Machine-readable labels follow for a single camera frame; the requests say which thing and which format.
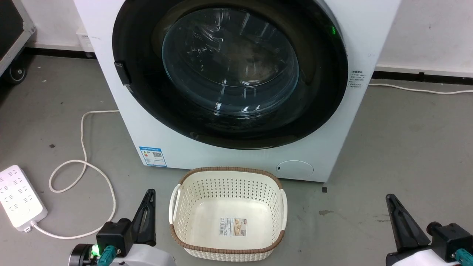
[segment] green indicator light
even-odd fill
[[[92,255],[100,256],[100,251],[98,250],[98,245],[97,244],[92,246]]]

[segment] perforated basket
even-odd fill
[[[262,260],[284,236],[287,209],[286,193],[269,172],[197,168],[181,179],[171,195],[171,235],[195,257]]]

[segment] power strip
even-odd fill
[[[31,222],[39,222],[48,214],[18,165],[0,172],[0,203],[18,231],[30,232]]]

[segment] blue label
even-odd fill
[[[167,167],[163,152],[160,148],[140,147],[141,155],[149,166]]]

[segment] washing machine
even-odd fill
[[[317,182],[331,174],[399,3],[75,0],[144,165]]]

